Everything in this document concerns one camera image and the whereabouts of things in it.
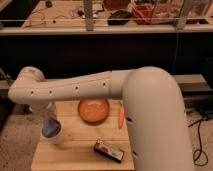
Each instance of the wooden board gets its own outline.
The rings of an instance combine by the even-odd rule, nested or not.
[[[34,159],[33,171],[133,171],[133,161],[126,124],[118,129],[120,102],[110,100],[110,115],[99,125],[85,123],[78,116],[78,101],[57,102],[57,116],[63,125],[61,143],[54,145],[41,136]],[[125,151],[122,163],[116,163],[93,151],[100,138]]]

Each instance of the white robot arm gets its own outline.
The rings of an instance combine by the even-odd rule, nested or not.
[[[26,67],[9,98],[29,104],[33,112],[50,112],[59,100],[123,99],[135,169],[194,171],[181,91],[162,69],[143,67],[45,82],[40,70]]]

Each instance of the orange bowl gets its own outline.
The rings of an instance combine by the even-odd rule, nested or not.
[[[87,122],[95,123],[109,115],[108,100],[81,100],[78,104],[80,117]]]

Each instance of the workbench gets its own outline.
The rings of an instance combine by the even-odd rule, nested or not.
[[[110,115],[102,124],[90,125],[78,115],[78,101],[56,102],[57,117],[62,123],[60,144],[41,136],[32,171],[133,171],[133,161],[126,124],[118,129],[120,101],[110,100]],[[102,139],[125,151],[122,163],[93,151],[97,139]]]
[[[22,27],[85,27],[85,21],[77,14],[78,10],[83,10],[82,0],[66,0],[66,1],[52,1],[53,6],[47,8],[45,1],[40,1],[35,7],[31,15],[24,22]],[[94,26],[107,27],[107,19],[111,13],[105,9],[98,13],[98,19],[94,19]],[[213,24],[213,5],[211,5],[205,19],[209,24]],[[123,27],[139,26],[133,19],[130,19]]]

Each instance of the floor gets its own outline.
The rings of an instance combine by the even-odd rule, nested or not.
[[[194,112],[188,115],[188,123],[199,119]],[[12,114],[0,134],[0,171],[30,171],[33,154],[39,141],[42,118],[39,115]],[[197,125],[190,128],[193,149],[198,146]],[[213,120],[201,126],[203,149],[208,154],[209,163],[197,167],[196,171],[213,170]]]

